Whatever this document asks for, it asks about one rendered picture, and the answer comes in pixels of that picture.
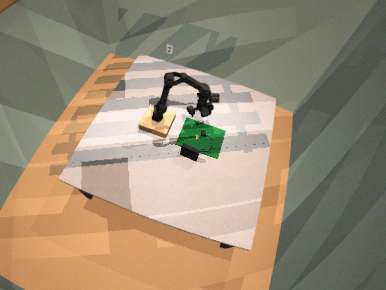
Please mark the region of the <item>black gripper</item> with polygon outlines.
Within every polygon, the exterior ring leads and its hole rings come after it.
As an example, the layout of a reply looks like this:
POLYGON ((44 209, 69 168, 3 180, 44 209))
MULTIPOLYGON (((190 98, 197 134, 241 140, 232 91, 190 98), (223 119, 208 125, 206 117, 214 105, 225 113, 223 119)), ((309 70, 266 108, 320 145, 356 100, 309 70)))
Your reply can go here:
POLYGON ((209 103, 205 104, 205 103, 199 103, 199 100, 197 100, 197 101, 198 101, 198 103, 196 103, 197 107, 193 107, 193 105, 189 105, 189 106, 186 107, 188 113, 191 114, 192 117, 195 114, 195 111, 199 110, 200 106, 205 107, 206 105, 208 105, 209 109, 214 110, 214 106, 213 106, 212 103, 209 102, 209 103))

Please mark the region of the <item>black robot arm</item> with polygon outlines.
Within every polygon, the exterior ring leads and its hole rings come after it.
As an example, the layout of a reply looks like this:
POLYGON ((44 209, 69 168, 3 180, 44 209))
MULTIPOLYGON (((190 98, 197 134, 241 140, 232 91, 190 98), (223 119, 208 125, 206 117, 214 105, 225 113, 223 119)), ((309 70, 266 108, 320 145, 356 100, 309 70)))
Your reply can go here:
MULTIPOLYGON (((165 113, 167 109, 167 96, 170 93, 170 89, 174 85, 179 85, 180 83, 189 84, 190 86, 197 89, 200 93, 197 93, 197 97, 199 98, 199 103, 207 103, 209 100, 210 103, 219 103, 219 93, 212 93, 210 85, 207 85, 205 83, 200 83, 197 80, 193 79, 186 73, 178 73, 178 72, 169 72, 165 73, 164 75, 164 88, 161 95, 161 100, 158 102, 157 105, 154 106, 154 112, 152 119, 156 122, 160 122, 163 119, 163 113, 165 113), (175 81, 174 76, 179 77, 175 81)), ((200 106, 199 111, 201 113, 201 117, 206 117, 208 115, 211 115, 212 110, 208 108, 208 105, 205 107, 200 106)))

